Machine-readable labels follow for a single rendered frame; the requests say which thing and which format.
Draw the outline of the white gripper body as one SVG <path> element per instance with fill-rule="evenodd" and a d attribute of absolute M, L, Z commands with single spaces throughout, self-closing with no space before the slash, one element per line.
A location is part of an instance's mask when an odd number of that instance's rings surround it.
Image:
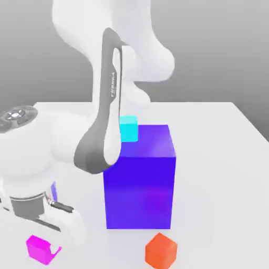
<path fill-rule="evenodd" d="M 14 213 L 0 209 L 0 221 L 17 229 L 22 234 L 35 235 L 54 246 L 78 249 L 86 241 L 83 220 L 77 211 L 71 213 L 50 208 L 38 220 L 26 220 Z"/>

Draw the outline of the small magenta cube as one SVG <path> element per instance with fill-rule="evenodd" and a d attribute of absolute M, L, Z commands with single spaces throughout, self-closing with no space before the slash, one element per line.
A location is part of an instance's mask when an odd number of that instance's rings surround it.
<path fill-rule="evenodd" d="M 59 246 L 57 253 L 52 255 L 50 245 L 50 242 L 34 235 L 31 235 L 26 241 L 29 256 L 44 265 L 48 265 L 62 249 Z"/>

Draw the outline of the small orange cube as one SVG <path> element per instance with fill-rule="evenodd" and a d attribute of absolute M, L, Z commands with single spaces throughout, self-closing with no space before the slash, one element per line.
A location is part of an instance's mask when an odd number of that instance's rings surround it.
<path fill-rule="evenodd" d="M 177 258 L 178 244 L 157 233 L 145 246 L 145 262 L 154 269 L 169 269 Z"/>

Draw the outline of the small cyan cube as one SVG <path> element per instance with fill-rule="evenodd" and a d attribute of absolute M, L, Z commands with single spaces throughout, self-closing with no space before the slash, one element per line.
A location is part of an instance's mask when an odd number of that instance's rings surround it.
<path fill-rule="evenodd" d="M 138 121 L 136 116 L 120 116 L 121 142 L 138 141 Z"/>

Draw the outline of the large blue box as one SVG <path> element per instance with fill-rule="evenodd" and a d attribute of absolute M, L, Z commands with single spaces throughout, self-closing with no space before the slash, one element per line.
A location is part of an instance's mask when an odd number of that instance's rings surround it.
<path fill-rule="evenodd" d="M 176 160 L 167 125 L 139 125 L 138 141 L 122 143 L 104 172 L 107 228 L 169 229 Z"/>

